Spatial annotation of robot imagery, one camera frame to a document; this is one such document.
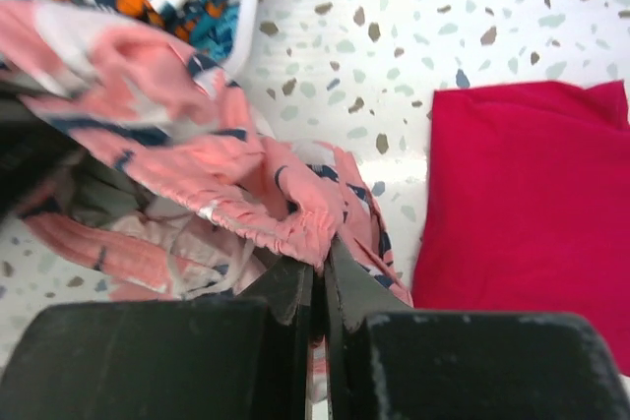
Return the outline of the pink patterned shorts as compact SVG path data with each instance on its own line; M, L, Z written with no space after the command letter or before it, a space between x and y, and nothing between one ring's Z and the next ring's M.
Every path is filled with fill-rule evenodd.
M242 88L189 44L117 14L2 0L1 77L78 145L20 219L112 277L113 300L234 296L279 256L321 272L340 239L410 302L353 156L267 134Z

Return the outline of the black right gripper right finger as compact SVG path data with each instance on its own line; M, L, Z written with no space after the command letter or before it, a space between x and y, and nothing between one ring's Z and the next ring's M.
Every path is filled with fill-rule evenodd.
M324 265L333 419L625 419L629 397L583 318L416 310L335 240Z

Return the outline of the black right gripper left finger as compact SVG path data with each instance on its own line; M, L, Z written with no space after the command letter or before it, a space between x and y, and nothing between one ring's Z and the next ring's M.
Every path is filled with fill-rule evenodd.
M313 270L289 258L234 298L40 312L1 379L5 419L306 419Z

